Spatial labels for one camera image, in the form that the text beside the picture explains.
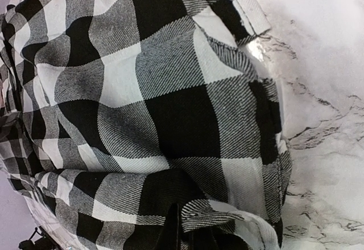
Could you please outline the black white plaid shirt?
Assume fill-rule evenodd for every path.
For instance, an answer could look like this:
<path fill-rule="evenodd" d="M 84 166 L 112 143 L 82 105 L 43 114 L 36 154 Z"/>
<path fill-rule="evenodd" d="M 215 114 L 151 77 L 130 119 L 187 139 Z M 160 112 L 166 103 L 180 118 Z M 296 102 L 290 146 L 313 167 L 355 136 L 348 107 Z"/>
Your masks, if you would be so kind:
<path fill-rule="evenodd" d="M 292 170 L 256 0 L 23 0 L 1 15 L 1 160 L 85 249 L 159 249 L 170 206 L 279 249 Z"/>

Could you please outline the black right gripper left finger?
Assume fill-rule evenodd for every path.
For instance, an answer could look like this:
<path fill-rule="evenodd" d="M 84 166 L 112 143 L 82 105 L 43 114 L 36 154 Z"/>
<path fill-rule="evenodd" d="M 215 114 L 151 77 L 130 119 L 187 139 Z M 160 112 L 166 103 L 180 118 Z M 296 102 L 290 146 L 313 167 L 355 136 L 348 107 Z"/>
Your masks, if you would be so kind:
<path fill-rule="evenodd" d="M 181 214 L 177 203 L 170 206 L 164 226 L 159 235 L 159 249 L 180 250 Z"/>

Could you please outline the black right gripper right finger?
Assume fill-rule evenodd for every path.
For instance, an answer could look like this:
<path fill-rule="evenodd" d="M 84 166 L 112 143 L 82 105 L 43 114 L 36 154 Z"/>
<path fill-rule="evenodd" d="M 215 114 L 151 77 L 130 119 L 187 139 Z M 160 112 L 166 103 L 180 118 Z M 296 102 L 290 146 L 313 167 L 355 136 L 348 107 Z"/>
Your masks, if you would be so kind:
<path fill-rule="evenodd" d="M 248 244 L 240 237 L 205 227 L 188 233 L 188 249 L 194 250 L 248 250 Z"/>

